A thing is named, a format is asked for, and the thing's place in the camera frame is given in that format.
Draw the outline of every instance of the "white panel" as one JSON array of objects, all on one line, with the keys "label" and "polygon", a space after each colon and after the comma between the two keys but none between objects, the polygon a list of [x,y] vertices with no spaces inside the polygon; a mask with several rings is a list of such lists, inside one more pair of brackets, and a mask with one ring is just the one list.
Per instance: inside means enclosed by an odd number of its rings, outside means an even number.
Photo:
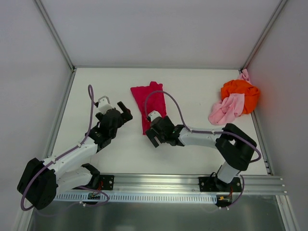
[{"label": "white panel", "polygon": [[13,226],[21,199],[17,184],[27,162],[43,155],[68,76],[34,3],[1,1],[1,230]]},{"label": "white panel", "polygon": [[[90,116],[87,86],[92,84],[95,100],[106,95],[114,106],[122,101],[133,115],[118,130],[111,144],[89,160],[101,172],[211,174],[224,163],[217,149],[193,145],[172,147],[166,143],[154,148],[142,135],[141,114],[130,87],[147,86],[152,80],[163,83],[164,90],[178,101],[188,126],[212,129],[218,126],[211,125],[207,117],[213,103],[219,100],[220,88],[238,75],[236,70],[78,68],[53,153],[62,152],[85,134]],[[167,114],[174,124],[180,124],[173,101],[167,96],[165,99]],[[250,115],[237,118],[234,124],[257,141]],[[243,174],[267,175],[263,159],[250,164]]]},{"label": "white panel", "polygon": [[248,68],[261,97],[257,115],[274,171],[307,230],[308,1],[291,0]]},{"label": "white panel", "polygon": [[239,69],[280,0],[44,0],[74,65]]}]

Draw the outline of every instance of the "white table surface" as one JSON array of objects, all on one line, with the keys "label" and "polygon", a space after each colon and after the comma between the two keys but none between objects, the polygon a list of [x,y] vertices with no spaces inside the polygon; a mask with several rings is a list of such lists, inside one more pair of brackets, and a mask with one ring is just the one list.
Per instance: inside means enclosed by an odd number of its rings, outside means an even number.
[{"label": "white table surface", "polygon": [[[141,114],[130,88],[148,86],[151,81],[163,83],[163,89],[178,101],[187,125],[217,128],[207,117],[213,103],[220,98],[220,88],[238,75],[236,70],[78,68],[53,153],[60,153],[75,144],[87,131],[90,116],[87,86],[91,84],[95,100],[106,95],[118,110],[116,103],[122,101],[131,110],[133,120],[118,130],[110,145],[86,159],[85,163],[90,162],[103,173],[210,174],[224,163],[217,149],[172,147],[169,144],[154,148],[142,135]],[[174,103],[167,96],[165,100],[168,116],[175,125],[180,124]],[[251,115],[243,115],[233,123],[258,144]],[[250,164],[242,174],[267,175],[263,158]]]}]

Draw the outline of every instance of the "red cloth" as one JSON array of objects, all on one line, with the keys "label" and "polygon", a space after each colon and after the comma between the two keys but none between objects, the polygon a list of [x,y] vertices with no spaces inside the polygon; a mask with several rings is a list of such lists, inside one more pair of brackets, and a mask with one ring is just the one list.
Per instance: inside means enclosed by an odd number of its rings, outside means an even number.
[{"label": "red cloth", "polygon": [[260,90],[245,80],[231,80],[221,89],[221,100],[232,93],[245,94],[244,109],[242,114],[249,114],[256,108],[260,96]]},{"label": "red cloth", "polygon": [[[145,131],[150,128],[151,122],[147,120],[147,116],[144,111],[144,102],[146,97],[155,90],[163,90],[163,84],[158,84],[154,81],[150,83],[149,86],[142,86],[142,87],[134,87],[130,88],[131,93],[133,94],[136,103],[139,107],[139,110],[142,115],[142,130],[143,134],[145,135]],[[160,115],[165,117],[167,115],[166,112],[166,103],[163,93],[155,93],[150,96],[148,102],[147,102],[147,110],[148,113],[151,113],[152,111],[158,111]]]}]

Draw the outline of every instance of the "wire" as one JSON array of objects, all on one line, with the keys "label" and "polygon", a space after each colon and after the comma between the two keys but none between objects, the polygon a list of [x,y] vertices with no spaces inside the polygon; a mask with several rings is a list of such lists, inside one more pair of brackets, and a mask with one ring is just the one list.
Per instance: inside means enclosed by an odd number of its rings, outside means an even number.
[{"label": "wire", "polygon": [[257,157],[256,159],[254,159],[254,160],[251,160],[250,163],[256,162],[256,161],[258,161],[258,160],[261,159],[262,154],[261,154],[261,152],[260,152],[255,146],[253,146],[250,142],[248,142],[247,140],[243,139],[243,138],[240,137],[239,135],[236,135],[236,134],[234,134],[234,133],[232,133],[232,132],[228,132],[228,131],[214,131],[214,132],[213,132],[213,131],[199,131],[199,130],[192,130],[192,129],[190,129],[190,128],[186,125],[186,123],[185,123],[185,121],[184,121],[183,114],[182,114],[182,111],[181,111],[181,109],[180,109],[180,106],[179,106],[178,102],[173,98],[172,95],[170,95],[170,94],[169,94],[168,92],[166,92],[166,91],[163,91],[163,90],[155,90],[155,91],[151,92],[151,93],[146,97],[145,102],[144,102],[144,111],[145,111],[146,116],[148,116],[148,110],[147,110],[146,105],[147,105],[147,103],[148,103],[149,98],[150,98],[153,94],[155,94],[155,93],[164,93],[164,94],[166,94],[167,96],[169,96],[169,97],[172,99],[172,101],[174,102],[174,104],[176,105],[176,107],[177,107],[177,109],[178,109],[178,111],[179,111],[182,124],[184,125],[184,127],[185,127],[188,131],[190,131],[190,132],[192,132],[192,133],[226,134],[226,135],[231,135],[231,136],[233,136],[233,137],[239,139],[240,141],[244,142],[245,144],[247,144],[249,147],[251,147],[253,150],[256,151],[256,153],[258,154],[258,157]]},{"label": "wire", "polygon": [[[97,190],[98,190],[98,191],[102,190],[102,186],[103,186],[103,182],[101,181],[100,184],[99,184],[99,186],[98,186],[98,188],[97,188]],[[94,197],[94,196],[97,196],[98,194],[99,194],[98,192],[97,192],[96,194],[93,193],[92,196]]]},{"label": "wire", "polygon": [[233,187],[231,186],[231,187],[230,187],[230,193],[229,193],[228,196],[231,196],[231,198],[232,198],[232,194],[233,194]]},{"label": "wire", "polygon": [[106,204],[110,200],[110,197],[106,193],[104,193],[102,191],[99,191],[99,190],[96,190],[96,189],[89,189],[89,188],[86,188],[84,186],[79,186],[78,188],[103,194],[107,198],[107,200],[105,200],[103,202],[100,202],[100,203],[97,203],[95,205],[84,204],[85,207],[98,207],[98,206],[102,206],[102,205]]},{"label": "wire", "polygon": [[100,193],[100,194],[103,194],[104,196],[106,196],[107,199],[106,199],[105,201],[103,201],[103,202],[101,202],[101,203],[97,203],[97,204],[95,204],[95,205],[89,205],[89,204],[81,203],[81,202],[79,202],[79,201],[78,201],[78,202],[74,202],[74,203],[71,203],[69,206],[67,206],[66,208],[62,209],[60,212],[58,212],[58,213],[56,213],[56,214],[43,214],[43,213],[39,212],[38,210],[36,210],[36,213],[37,213],[38,215],[42,216],[42,217],[52,218],[52,217],[55,217],[55,216],[57,216],[57,215],[59,215],[59,214],[65,212],[66,210],[68,210],[69,208],[71,208],[71,207],[73,207],[74,205],[77,205],[77,204],[83,204],[84,207],[98,207],[98,206],[101,206],[101,205],[106,204],[106,203],[110,200],[110,197],[109,197],[106,193],[104,193],[104,192],[102,192],[102,191],[89,189],[89,188],[86,188],[86,187],[84,187],[84,186],[79,186],[78,188],[84,189],[84,190],[89,190],[89,191],[95,191],[95,192],[97,192],[98,194],[99,194],[99,193]]},{"label": "wire", "polygon": [[217,175],[216,172],[212,172],[211,175],[209,176],[209,178],[206,180],[205,185],[209,182],[209,180],[212,178],[213,175]]},{"label": "wire", "polygon": [[[93,108],[94,108],[94,92],[93,92],[93,87],[92,85],[88,85],[88,94],[90,96],[90,99],[91,99],[91,112],[90,112],[90,122],[89,122],[89,127],[88,127],[88,131],[86,133],[86,136],[84,137],[84,139],[80,142],[80,145],[82,145],[86,139],[88,138],[89,136],[89,133],[90,133],[90,130],[91,130],[91,127],[92,127],[92,119],[93,119]],[[55,161],[58,161],[59,159],[61,159],[62,157],[66,156],[67,154],[69,154],[70,152],[76,150],[78,148],[78,145],[71,148],[70,150],[66,151],[65,153],[61,154],[60,156],[58,156],[57,158],[55,158]],[[54,164],[53,161],[50,161],[47,165],[45,165],[40,171],[37,172],[37,174],[34,175],[34,177],[30,180],[30,182],[28,183],[28,185],[26,186],[25,188],[25,191],[23,193],[23,196],[21,198],[21,202],[20,202],[20,207],[23,211],[29,211],[30,209],[32,209],[34,206],[30,206],[28,208],[26,208],[24,206],[24,203],[25,203],[25,198],[26,198],[26,195],[31,187],[31,185],[33,184],[33,182],[35,181],[35,179],[43,172],[45,171],[50,165]]]},{"label": "wire", "polygon": [[245,188],[245,180],[244,180],[244,177],[242,175],[239,175],[239,176],[242,178],[242,191],[241,191],[240,195],[238,196],[238,198],[236,198],[236,200],[233,201],[233,203],[231,205],[229,205],[228,207],[234,205],[243,195],[244,188]]},{"label": "wire", "polygon": [[67,206],[66,208],[62,209],[60,212],[56,213],[56,214],[43,214],[41,212],[39,212],[38,210],[36,210],[35,212],[40,215],[41,217],[46,217],[46,218],[52,218],[55,217],[63,212],[65,212],[66,210],[68,210],[70,207],[73,207],[74,205],[80,204],[79,201],[71,203],[69,206]]}]

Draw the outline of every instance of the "orange cloth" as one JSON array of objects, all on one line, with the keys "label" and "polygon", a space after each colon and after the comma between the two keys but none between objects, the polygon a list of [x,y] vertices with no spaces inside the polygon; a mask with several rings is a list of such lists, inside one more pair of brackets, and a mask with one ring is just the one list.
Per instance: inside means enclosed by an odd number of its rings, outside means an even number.
[{"label": "orange cloth", "polygon": [[223,85],[221,89],[221,100],[229,97],[232,93],[245,94],[244,109],[242,114],[249,114],[256,108],[260,96],[257,87],[245,80],[231,80]]}]

